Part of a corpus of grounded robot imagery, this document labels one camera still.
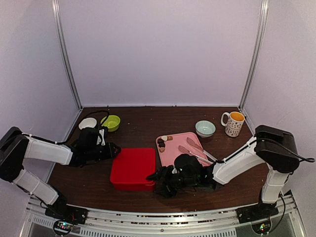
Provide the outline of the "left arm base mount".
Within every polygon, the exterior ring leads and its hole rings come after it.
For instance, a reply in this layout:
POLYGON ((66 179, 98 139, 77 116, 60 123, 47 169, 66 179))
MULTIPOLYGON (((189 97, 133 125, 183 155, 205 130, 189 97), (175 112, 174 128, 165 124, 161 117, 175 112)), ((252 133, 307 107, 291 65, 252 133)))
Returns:
POLYGON ((87 214, 87 209, 69 205, 62 207, 60 210, 54 210, 52 207, 48 206, 45 211, 46 216, 53 217, 59 220, 64 220, 75 225, 85 224, 87 214))

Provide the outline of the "red tin box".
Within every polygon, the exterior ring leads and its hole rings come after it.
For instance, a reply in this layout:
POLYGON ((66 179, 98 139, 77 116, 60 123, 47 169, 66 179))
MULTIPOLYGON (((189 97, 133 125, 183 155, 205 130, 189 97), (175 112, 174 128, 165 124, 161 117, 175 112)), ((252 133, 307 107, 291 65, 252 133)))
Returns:
POLYGON ((155 189, 156 183, 112 183, 113 187, 119 191, 151 192, 155 189))

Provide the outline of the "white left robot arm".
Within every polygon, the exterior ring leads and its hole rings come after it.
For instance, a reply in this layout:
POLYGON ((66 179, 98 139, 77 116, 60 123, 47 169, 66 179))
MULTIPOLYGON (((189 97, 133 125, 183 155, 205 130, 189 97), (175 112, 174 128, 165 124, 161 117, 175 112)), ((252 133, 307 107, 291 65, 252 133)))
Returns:
POLYGON ((106 128, 84 128, 79 137, 68 144, 23 133, 18 127, 11 127, 0 140, 0 178, 51 205, 52 212, 60 219, 67 219, 71 215, 71 208, 66 205, 64 196, 43 181, 43 172, 36 171, 36 168, 54 163, 83 167, 115 158, 121 148, 106 141, 107 132, 106 128))

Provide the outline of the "red tin lid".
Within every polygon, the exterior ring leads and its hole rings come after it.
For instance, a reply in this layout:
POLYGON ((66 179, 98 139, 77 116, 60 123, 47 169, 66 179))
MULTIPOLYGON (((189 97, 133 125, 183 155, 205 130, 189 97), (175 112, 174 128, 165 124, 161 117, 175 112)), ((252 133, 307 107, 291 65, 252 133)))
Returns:
POLYGON ((113 160, 110 182, 117 187, 149 185, 147 177, 156 170, 153 148, 124 148, 113 160))

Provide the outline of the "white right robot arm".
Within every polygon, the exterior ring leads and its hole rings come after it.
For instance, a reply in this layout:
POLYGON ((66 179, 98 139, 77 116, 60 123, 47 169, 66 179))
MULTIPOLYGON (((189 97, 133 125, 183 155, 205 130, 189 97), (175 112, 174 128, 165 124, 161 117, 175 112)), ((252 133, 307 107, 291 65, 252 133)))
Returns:
POLYGON ((181 154, 173 165, 161 167, 146 179, 161 180, 158 192, 170 198, 186 187, 214 191, 262 163, 269 166, 269 173, 260 190, 259 203, 253 207, 253 214, 263 218, 275 206, 290 173, 299 167, 294 135, 288 131, 260 125, 245 145, 223 160, 203 166, 196 156, 181 154))

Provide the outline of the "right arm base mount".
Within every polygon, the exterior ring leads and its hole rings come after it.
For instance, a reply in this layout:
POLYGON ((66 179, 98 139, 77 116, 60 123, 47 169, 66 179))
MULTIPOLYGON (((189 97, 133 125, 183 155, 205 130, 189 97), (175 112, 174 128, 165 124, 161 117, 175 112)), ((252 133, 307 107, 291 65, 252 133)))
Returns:
POLYGON ((279 211, 276 207, 252 205, 238 208, 236 213, 239 223, 243 224, 269 218, 271 216, 277 215, 279 211))

